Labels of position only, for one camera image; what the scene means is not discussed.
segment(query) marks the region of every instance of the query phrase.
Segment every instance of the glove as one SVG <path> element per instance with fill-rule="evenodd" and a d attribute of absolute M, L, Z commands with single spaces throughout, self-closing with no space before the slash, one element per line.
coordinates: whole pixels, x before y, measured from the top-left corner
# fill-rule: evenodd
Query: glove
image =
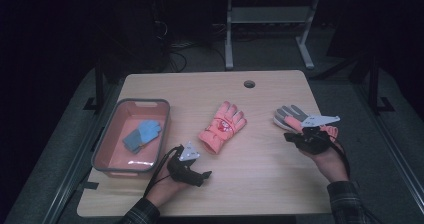
<path fill-rule="evenodd" d="M 161 130 L 159 122 L 155 120 L 146 120 L 138 125 L 138 131 L 140 132 L 141 142 L 143 144 L 149 143 L 158 137 Z"/>
<path fill-rule="evenodd" d="M 301 123 L 306 118 L 308 118 L 308 115 L 300 110 L 300 108 L 297 106 L 282 106 L 275 111 L 274 123 L 285 130 L 294 133 L 303 133 L 303 127 Z M 332 142 L 336 141 L 337 135 L 339 133 L 337 127 L 322 125 L 320 126 L 320 130 L 326 131 Z"/>
<path fill-rule="evenodd" d="M 234 136 L 247 123 L 242 111 L 237 106 L 225 101 L 221 104 L 209 127 L 200 132 L 198 137 L 204 142 L 206 151 L 218 154 L 224 143 Z"/>
<path fill-rule="evenodd" d="M 137 154 L 144 145 L 158 137 L 160 131 L 161 127 L 158 121 L 143 121 L 138 125 L 137 129 L 124 138 L 123 142 L 125 148 L 128 151 Z"/>

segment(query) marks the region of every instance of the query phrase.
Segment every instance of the glove cuff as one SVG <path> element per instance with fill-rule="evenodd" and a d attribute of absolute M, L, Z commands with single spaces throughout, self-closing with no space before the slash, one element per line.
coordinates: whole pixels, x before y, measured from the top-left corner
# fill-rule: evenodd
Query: glove cuff
<path fill-rule="evenodd" d="M 224 140 L 210 130 L 200 132 L 198 137 L 204 142 L 205 150 L 211 154 L 218 154 L 224 145 Z"/>

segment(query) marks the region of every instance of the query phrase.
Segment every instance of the table top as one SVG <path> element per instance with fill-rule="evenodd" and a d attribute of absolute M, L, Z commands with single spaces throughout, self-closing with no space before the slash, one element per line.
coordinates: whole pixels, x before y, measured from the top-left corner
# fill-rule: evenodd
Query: table top
<path fill-rule="evenodd" d="M 255 83 L 246 88 L 245 81 Z M 134 74 L 119 99 L 167 100 L 171 123 L 165 151 L 191 141 L 200 158 L 191 169 L 212 171 L 201 187 L 190 187 L 160 208 L 162 216 L 280 215 L 329 213 L 328 181 L 272 119 L 282 105 L 320 114 L 300 71 Z M 245 113 L 247 125 L 218 155 L 206 152 L 197 135 L 223 101 Z M 143 195 L 149 176 L 112 178 L 92 169 L 78 206 L 80 216 L 122 216 Z"/>

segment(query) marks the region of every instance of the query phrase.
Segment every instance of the plaid sleeve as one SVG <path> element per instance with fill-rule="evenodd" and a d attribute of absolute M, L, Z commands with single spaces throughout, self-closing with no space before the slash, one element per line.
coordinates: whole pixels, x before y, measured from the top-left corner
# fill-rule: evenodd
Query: plaid sleeve
<path fill-rule="evenodd" d="M 160 212 L 149 200 L 141 198 L 118 222 L 119 224 L 153 224 Z"/>
<path fill-rule="evenodd" d="M 330 205 L 337 224 L 374 223 L 367 215 L 352 182 L 341 181 L 328 185 Z"/>

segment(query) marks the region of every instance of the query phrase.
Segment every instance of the table leg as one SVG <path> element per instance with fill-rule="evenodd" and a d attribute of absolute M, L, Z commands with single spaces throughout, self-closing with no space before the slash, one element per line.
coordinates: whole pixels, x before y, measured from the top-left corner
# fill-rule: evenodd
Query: table leg
<path fill-rule="evenodd" d="M 311 56 L 309 55 L 308 48 L 306 47 L 306 39 L 308 38 L 309 30 L 311 29 L 312 21 L 314 20 L 315 12 L 318 6 L 319 0 L 313 0 L 311 8 L 309 9 L 308 16 L 305 21 L 305 29 L 301 36 L 296 37 L 296 43 L 299 47 L 300 54 L 302 55 L 303 62 L 307 69 L 314 69 L 314 63 L 312 62 Z"/>
<path fill-rule="evenodd" d="M 231 45 L 231 0 L 228 0 L 227 39 L 225 40 L 225 70 L 232 70 L 233 67 L 233 46 Z"/>

